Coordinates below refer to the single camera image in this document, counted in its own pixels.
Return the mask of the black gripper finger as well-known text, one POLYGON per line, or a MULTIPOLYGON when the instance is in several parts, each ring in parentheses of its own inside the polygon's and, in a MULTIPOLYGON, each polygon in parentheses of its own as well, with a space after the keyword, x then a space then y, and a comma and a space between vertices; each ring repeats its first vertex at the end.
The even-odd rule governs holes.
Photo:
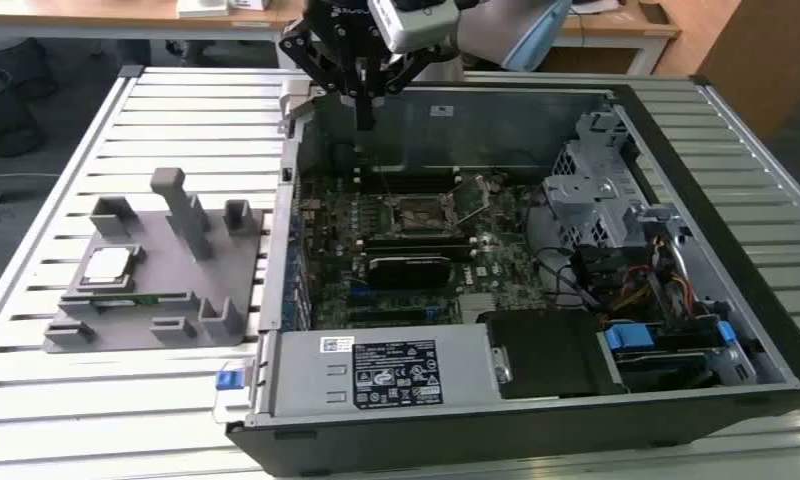
POLYGON ((343 54, 329 56, 320 39, 312 33, 305 20, 293 22, 279 42, 283 52, 328 93, 339 93, 352 101, 355 127, 365 129, 365 89, 357 67, 357 59, 343 54))
POLYGON ((384 63, 388 57, 372 54, 365 60, 365 129, 375 127, 375 102, 387 94, 397 94, 412 83, 424 68, 441 61, 441 48, 427 47, 408 54, 399 60, 384 63))

